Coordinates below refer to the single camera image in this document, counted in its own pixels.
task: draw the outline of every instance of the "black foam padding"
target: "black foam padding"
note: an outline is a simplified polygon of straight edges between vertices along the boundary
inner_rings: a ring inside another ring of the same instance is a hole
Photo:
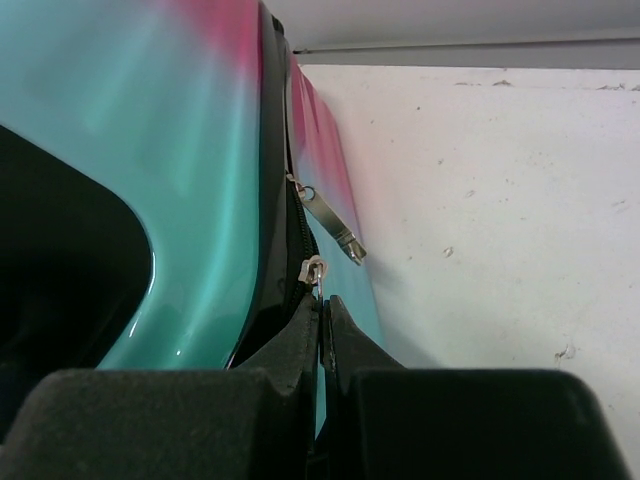
[[[326,347],[322,349],[323,364],[330,373],[336,375],[336,386],[340,388],[341,394],[346,395],[351,376],[358,370],[404,368],[358,328],[339,296],[331,296],[326,302],[325,312],[327,318],[324,322],[324,344],[332,342],[333,352],[328,351]],[[327,331],[329,324],[331,324],[331,329]],[[331,354],[334,355],[334,361],[339,365],[337,368],[339,372],[335,371],[336,365],[331,365],[331,360],[327,357],[330,357]]]
[[[0,445],[22,402],[40,377],[20,365],[0,365]]]
[[[280,404],[260,369],[55,373],[31,393],[9,432],[0,478],[245,479],[286,473]]]
[[[565,373],[360,371],[349,397],[348,478],[631,478],[595,397]]]
[[[298,387],[305,371],[315,374],[319,333],[316,303],[313,295],[305,295],[289,324],[238,370],[264,368],[282,395]]]

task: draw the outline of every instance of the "white ceiling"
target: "white ceiling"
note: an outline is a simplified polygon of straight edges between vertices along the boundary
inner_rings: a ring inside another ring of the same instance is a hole
[[[265,0],[294,48],[640,36],[640,0]]]

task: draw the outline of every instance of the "metal zipper tab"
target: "metal zipper tab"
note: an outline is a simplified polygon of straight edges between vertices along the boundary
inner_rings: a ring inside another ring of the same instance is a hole
[[[329,232],[347,257],[357,265],[362,265],[367,251],[335,210],[325,202],[315,188],[303,185],[293,175],[287,175],[287,179],[296,185],[302,205]]]
[[[328,272],[329,264],[322,259],[320,255],[314,255],[310,259],[302,262],[300,274],[298,275],[298,281],[311,285],[312,287],[318,287],[318,301],[320,305],[323,303],[322,280],[326,278]]]

